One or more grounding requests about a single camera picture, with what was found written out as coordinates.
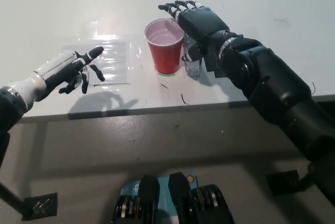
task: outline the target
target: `clear plastic bottle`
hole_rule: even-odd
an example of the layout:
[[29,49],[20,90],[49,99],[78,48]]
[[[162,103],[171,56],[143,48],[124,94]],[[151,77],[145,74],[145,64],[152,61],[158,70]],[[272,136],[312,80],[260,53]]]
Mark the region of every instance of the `clear plastic bottle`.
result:
[[[185,55],[189,48],[195,44],[196,41],[187,34],[184,36]],[[184,69],[189,77],[199,77],[201,75],[202,59],[192,62],[187,57],[182,57],[182,60],[184,62]]]

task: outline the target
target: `red solo cup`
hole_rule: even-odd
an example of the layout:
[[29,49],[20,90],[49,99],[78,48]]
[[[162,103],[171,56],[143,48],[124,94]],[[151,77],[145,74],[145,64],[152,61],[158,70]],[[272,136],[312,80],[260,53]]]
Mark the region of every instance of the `red solo cup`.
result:
[[184,31],[172,19],[155,20],[146,27],[144,37],[149,43],[153,63],[158,72],[172,74],[179,69]]

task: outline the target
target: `clear plastic sheet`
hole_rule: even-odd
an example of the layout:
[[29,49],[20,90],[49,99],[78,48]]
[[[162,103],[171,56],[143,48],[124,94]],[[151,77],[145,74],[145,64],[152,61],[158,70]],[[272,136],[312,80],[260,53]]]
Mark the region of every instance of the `clear plastic sheet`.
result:
[[104,52],[94,60],[94,64],[102,71],[105,81],[100,81],[95,73],[90,71],[90,85],[110,85],[128,83],[129,54],[131,42],[119,36],[101,36],[94,39],[78,40],[78,44],[66,45],[63,50],[74,50],[85,54],[92,48],[103,46]]

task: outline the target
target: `robotic arm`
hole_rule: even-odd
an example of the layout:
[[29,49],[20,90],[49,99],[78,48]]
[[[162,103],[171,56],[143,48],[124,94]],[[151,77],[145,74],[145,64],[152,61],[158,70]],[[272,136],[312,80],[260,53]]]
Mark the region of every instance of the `robotic arm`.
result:
[[0,89],[0,152],[2,140],[17,121],[28,112],[34,102],[46,98],[58,85],[68,82],[67,87],[59,93],[70,93],[83,80],[82,92],[87,92],[89,72],[87,65],[104,81],[102,72],[92,61],[104,51],[97,47],[85,55],[75,51],[66,51],[46,62],[35,70],[30,77],[18,82],[11,82]]
[[196,61],[208,51],[217,56],[219,67],[250,104],[311,161],[311,179],[335,205],[335,122],[313,101],[309,86],[271,49],[231,32],[210,8],[176,1],[159,9],[197,41],[188,58]]

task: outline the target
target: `concrete floor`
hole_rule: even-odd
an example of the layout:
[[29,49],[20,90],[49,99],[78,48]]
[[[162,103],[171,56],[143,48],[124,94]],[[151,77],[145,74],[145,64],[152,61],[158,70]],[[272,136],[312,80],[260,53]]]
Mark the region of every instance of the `concrete floor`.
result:
[[[308,162],[252,108],[16,125],[0,181],[21,197],[58,192],[58,216],[45,224],[108,224],[121,187],[143,174],[198,175],[220,187],[239,223],[334,223],[313,187],[274,197],[265,175]],[[1,223],[20,216],[0,201]]]

